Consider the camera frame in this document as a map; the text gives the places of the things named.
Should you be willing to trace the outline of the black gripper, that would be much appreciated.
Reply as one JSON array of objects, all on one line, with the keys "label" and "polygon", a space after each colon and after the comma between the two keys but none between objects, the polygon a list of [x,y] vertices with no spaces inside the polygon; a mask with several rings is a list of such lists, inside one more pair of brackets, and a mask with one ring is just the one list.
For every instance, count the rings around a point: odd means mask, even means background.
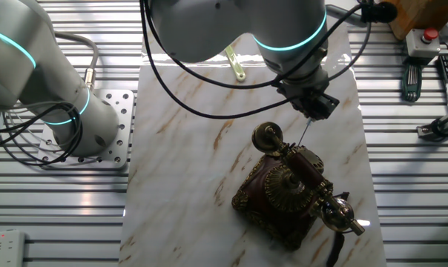
[{"label": "black gripper", "polygon": [[323,90],[316,87],[301,88],[288,86],[288,98],[296,96],[291,100],[291,106],[301,112],[306,118],[315,120],[328,119],[340,101],[330,95],[323,94]]}]

